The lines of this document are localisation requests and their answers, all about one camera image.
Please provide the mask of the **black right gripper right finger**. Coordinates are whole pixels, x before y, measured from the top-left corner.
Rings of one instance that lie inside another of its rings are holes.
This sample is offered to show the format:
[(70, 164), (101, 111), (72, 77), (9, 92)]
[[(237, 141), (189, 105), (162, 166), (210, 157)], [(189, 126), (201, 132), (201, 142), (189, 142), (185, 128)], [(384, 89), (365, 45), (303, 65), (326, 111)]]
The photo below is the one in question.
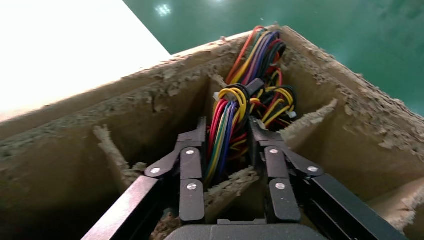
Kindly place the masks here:
[(248, 159), (262, 179), (267, 223), (299, 223), (301, 211), (291, 177), (303, 181), (324, 174), (321, 166), (292, 151), (278, 132), (248, 119)]

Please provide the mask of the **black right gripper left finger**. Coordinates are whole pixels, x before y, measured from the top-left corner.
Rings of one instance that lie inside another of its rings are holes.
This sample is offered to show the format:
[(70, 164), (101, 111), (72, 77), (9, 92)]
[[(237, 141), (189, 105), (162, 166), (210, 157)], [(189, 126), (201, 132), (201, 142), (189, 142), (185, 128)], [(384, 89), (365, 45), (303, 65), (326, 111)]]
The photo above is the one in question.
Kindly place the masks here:
[(204, 163), (207, 118), (200, 117), (196, 129), (178, 135), (174, 149), (144, 171), (161, 182), (160, 199), (178, 204), (182, 222), (204, 222)]

